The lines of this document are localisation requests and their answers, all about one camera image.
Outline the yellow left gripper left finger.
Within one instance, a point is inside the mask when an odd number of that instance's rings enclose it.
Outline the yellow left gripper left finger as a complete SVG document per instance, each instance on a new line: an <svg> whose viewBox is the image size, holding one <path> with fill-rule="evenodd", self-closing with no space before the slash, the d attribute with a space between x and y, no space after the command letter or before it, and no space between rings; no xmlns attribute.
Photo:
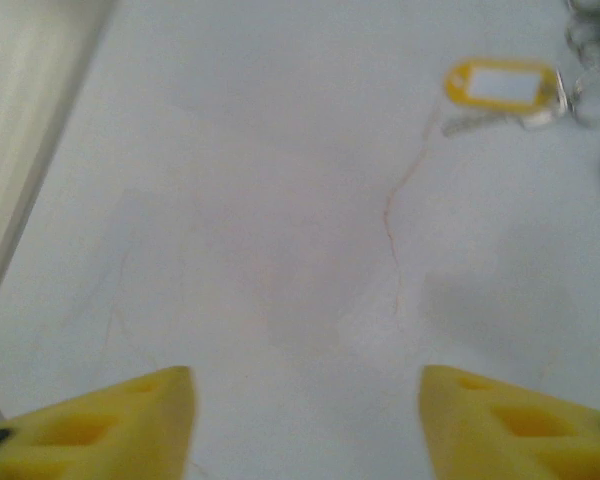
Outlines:
<svg viewBox="0 0 600 480"><path fill-rule="evenodd" d="M182 479L194 376L173 366L0 423L0 479Z"/></svg>

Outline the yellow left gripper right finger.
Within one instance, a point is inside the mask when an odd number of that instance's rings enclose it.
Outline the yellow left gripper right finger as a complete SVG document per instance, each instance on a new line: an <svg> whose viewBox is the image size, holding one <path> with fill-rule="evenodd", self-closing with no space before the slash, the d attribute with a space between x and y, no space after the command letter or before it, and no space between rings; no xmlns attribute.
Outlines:
<svg viewBox="0 0 600 480"><path fill-rule="evenodd" d="M444 365L418 407L437 479L600 479L600 410Z"/></svg>

